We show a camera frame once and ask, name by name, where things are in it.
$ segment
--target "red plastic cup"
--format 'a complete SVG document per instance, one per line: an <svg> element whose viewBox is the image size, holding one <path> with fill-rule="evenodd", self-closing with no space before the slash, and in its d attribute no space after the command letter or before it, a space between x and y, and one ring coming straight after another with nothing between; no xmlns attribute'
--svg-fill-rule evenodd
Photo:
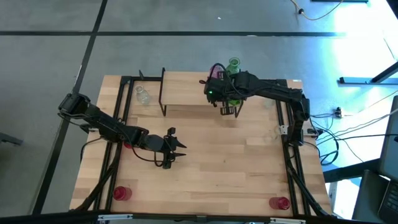
<svg viewBox="0 0 398 224"><path fill-rule="evenodd" d="M115 200L129 200L131 198L132 192L128 187L116 187L113 191L113 198Z"/></svg>
<svg viewBox="0 0 398 224"><path fill-rule="evenodd" d="M126 147L126 148L128 148L128 149L131 149L131 146L130 146L130 144L129 144L129 143L127 143L127 142L123 142L123 144L124 144L124 147Z"/></svg>
<svg viewBox="0 0 398 224"><path fill-rule="evenodd" d="M269 206L277 210L287 210L290 208L290 201L285 197L272 197L269 199Z"/></svg>

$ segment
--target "wooden table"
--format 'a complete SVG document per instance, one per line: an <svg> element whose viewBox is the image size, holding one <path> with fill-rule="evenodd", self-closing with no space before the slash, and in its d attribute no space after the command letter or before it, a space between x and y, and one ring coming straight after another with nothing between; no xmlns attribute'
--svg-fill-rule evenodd
<svg viewBox="0 0 398 224"><path fill-rule="evenodd" d="M160 82L135 82L134 85L143 85L153 99L143 106L134 93L127 125L141 126L159 136L165 135L169 127L176 127L178 140L187 146L187 149L177 148L176 152L187 155L178 157L171 169L163 170L153 162L138 159L131 149L124 147L116 186L130 187L132 198L113 200L112 212L292 216L291 209L273 210L268 204L271 197L289 198L282 143L275 132L278 127L275 103L254 96L244 103L238 118L221 116L219 108L207 103L203 85L198 84L198 77L205 80L207 74L165 74L162 102L168 105L166 117L157 101ZM98 107L111 116L120 78L105 76L98 97ZM182 83L191 84L177 91ZM288 80L288 85L302 88L300 80ZM98 133L90 133L88 141L98 137ZM315 143L310 138L306 141ZM86 146L70 208L79 206L97 184L105 146L103 140ZM142 157L154 157L153 152L136 151ZM300 153L309 191L323 209L331 213L317 150L304 145ZM104 208L107 192L108 186L104 188L100 208ZM297 186L296 194L298 210L303 213Z"/></svg>

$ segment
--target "pink object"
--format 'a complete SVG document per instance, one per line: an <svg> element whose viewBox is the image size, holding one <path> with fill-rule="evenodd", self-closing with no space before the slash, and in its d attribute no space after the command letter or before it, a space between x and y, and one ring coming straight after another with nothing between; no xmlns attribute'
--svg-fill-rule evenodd
<svg viewBox="0 0 398 224"><path fill-rule="evenodd" d="M132 192L128 187L116 187L113 191L113 198L115 200L129 200L131 198Z"/></svg>
<svg viewBox="0 0 398 224"><path fill-rule="evenodd" d="M290 201L285 197L272 197L269 199L269 206L273 209L287 210L290 208Z"/></svg>
<svg viewBox="0 0 398 224"><path fill-rule="evenodd" d="M123 144L124 144L124 147L126 147L126 148L128 148L128 149L131 149L131 146L130 146L130 144L129 144L129 143L127 143L127 142L123 142Z"/></svg>
<svg viewBox="0 0 398 224"><path fill-rule="evenodd" d="M213 78L220 78L220 76L218 75L218 72L223 71L223 68L221 68L221 66L216 65L216 67L213 70L213 73L211 74L211 77Z"/></svg>

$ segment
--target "concrete floor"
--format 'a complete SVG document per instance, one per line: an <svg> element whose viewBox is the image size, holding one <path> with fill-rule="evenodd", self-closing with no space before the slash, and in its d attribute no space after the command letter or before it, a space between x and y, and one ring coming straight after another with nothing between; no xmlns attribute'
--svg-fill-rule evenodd
<svg viewBox="0 0 398 224"><path fill-rule="evenodd" d="M382 21L374 19L377 17L371 7L374 1L377 0L368 5L344 3L328 17L314 22L298 17L289 0L109 1L100 30L348 32L352 35L97 37L81 92L95 102L103 75L137 75L141 69L144 75L157 76L162 67L206 71L215 62L227 64L230 57L239 57L242 69L260 78L303 80L312 114L330 112L336 106L364 108L364 100L370 94L376 91L382 98L394 87L339 86L336 80L341 76L372 77L396 61L378 26ZM309 0L298 3L313 17L335 5ZM100 4L100 0L0 0L0 30L92 30ZM57 106L73 87L87 43L88 37L0 36L0 132L24 140L21 147L0 144L1 217L30 211L60 122ZM83 131L70 127L45 213L68 210L79 168L79 152L85 141ZM357 163L349 152L341 154L337 166Z"/></svg>

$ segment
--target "green bottle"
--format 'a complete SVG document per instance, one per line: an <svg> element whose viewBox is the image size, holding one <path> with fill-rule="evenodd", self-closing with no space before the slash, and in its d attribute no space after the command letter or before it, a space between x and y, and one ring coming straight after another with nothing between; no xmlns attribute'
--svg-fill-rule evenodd
<svg viewBox="0 0 398 224"><path fill-rule="evenodd" d="M226 72L228 75L238 73L240 68L239 64L241 61L237 57L233 57L229 60L229 65L226 67Z"/></svg>
<svg viewBox="0 0 398 224"><path fill-rule="evenodd" d="M229 60L229 65L226 67L226 74L227 75L232 75L235 73L238 73L240 71L239 64L241 61L237 57L233 57ZM230 103L233 106L239 105L241 103L240 100L229 100L228 103Z"/></svg>

